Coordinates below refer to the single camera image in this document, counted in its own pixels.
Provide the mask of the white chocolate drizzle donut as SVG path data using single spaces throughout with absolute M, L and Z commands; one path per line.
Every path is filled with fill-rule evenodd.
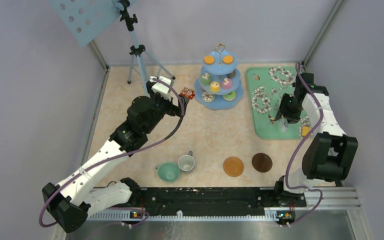
M 208 92 L 208 91 L 203 91 L 202 94 L 201 94 L 201 99 L 205 102 L 205 103 L 211 103 L 215 100 L 215 95 Z

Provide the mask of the yellow rectangular biscuit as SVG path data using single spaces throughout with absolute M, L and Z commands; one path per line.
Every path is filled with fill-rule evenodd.
M 301 127 L 301 130 L 300 130 L 301 137 L 304 138 L 310 131 L 311 131 L 311 127 L 310 126 L 303 125 Z

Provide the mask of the green dome cake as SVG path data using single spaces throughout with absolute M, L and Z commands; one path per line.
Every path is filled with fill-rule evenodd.
M 207 72 L 203 73 L 199 78 L 199 82 L 202 86 L 209 86 L 212 82 L 211 74 Z

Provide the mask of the yellow dome cake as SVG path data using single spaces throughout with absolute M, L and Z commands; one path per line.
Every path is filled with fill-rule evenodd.
M 212 81 L 208 87 L 212 93 L 218 93 L 222 89 L 221 84 L 217 81 Z

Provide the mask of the blue three-tier cake stand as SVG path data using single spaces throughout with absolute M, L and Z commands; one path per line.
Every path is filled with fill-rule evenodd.
M 233 108 L 243 97 L 237 56 L 219 43 L 203 58 L 194 86 L 197 100 L 210 110 Z

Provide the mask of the pink dome cake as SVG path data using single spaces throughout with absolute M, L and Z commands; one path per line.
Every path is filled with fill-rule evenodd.
M 220 82 L 221 88 L 223 90 L 230 90 L 233 86 L 233 81 L 229 77 L 225 77 L 221 82 Z

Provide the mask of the green glazed donut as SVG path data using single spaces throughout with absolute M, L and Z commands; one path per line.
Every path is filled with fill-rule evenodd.
M 227 94 L 224 94 L 222 95 L 222 98 L 225 100 L 225 101 L 233 101 L 235 98 L 236 98 L 236 92 L 235 91 L 231 91 Z

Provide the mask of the round orange biscuit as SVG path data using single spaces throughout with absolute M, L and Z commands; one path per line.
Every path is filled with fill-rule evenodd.
M 203 58 L 203 62 L 204 64 L 206 65 L 212 65 L 215 63 L 215 58 L 212 56 L 212 55 L 206 55 L 204 58 Z
M 230 54 L 227 54 L 225 55 L 223 58 L 222 58 L 222 62 L 226 65 L 230 65 L 232 64 L 233 62 L 235 61 L 235 58 L 230 55 Z

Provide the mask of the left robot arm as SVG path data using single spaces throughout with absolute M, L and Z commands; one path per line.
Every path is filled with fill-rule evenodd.
M 151 92 L 149 96 L 136 97 L 127 109 L 126 120 L 104 142 L 98 152 L 70 176 L 57 184 L 47 183 L 42 188 L 44 206 L 39 214 L 39 224 L 48 212 L 55 224 L 68 234 L 79 229 L 87 218 L 97 212 L 117 204 L 134 207 L 140 202 L 140 193 L 135 190 L 128 178 L 113 186 L 94 191 L 94 187 L 113 168 L 128 160 L 132 155 L 155 147 L 168 140 L 179 129 L 186 114 L 190 98 L 181 94 L 173 97 L 160 92 Z M 178 117 L 172 132 L 162 140 L 148 146 L 148 134 L 164 116 Z

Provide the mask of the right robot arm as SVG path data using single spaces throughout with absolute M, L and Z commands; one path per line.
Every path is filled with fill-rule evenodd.
M 305 111 L 310 129 L 294 150 L 285 175 L 275 184 L 273 200 L 279 206 L 300 200 L 319 183 L 345 180 L 359 145 L 356 137 L 340 127 L 329 92 L 314 83 L 314 74 L 298 73 L 293 87 L 292 94 L 282 96 L 274 119 L 282 120 L 284 126 L 297 124 Z

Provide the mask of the green floral serving tray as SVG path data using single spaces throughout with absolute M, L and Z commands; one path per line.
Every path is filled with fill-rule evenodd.
M 301 127 L 311 126 L 305 111 L 298 123 L 288 124 L 282 132 L 280 122 L 275 121 L 283 94 L 292 95 L 296 79 L 294 66 L 250 67 L 245 72 L 250 97 L 254 131 L 263 140 L 301 139 Z

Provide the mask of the white grey teacup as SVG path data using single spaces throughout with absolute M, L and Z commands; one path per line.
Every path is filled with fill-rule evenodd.
M 177 162 L 179 169 L 183 172 L 191 172 L 194 169 L 195 164 L 196 162 L 192 151 L 189 151 L 188 154 L 181 156 Z

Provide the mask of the green teacup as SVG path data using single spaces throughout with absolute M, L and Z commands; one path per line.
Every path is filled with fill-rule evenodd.
M 174 162 L 165 162 L 161 165 L 156 165 L 155 170 L 157 176 L 164 182 L 173 183 L 179 179 L 181 170 Z

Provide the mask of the orange saucer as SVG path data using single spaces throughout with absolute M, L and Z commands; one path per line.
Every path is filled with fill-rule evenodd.
M 238 157 L 228 157 L 223 162 L 223 170 L 230 177 L 238 177 L 244 171 L 244 163 Z

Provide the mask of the blue perforated board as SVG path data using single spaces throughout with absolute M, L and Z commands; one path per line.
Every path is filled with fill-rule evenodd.
M 100 35 L 136 0 L 50 0 L 80 47 Z

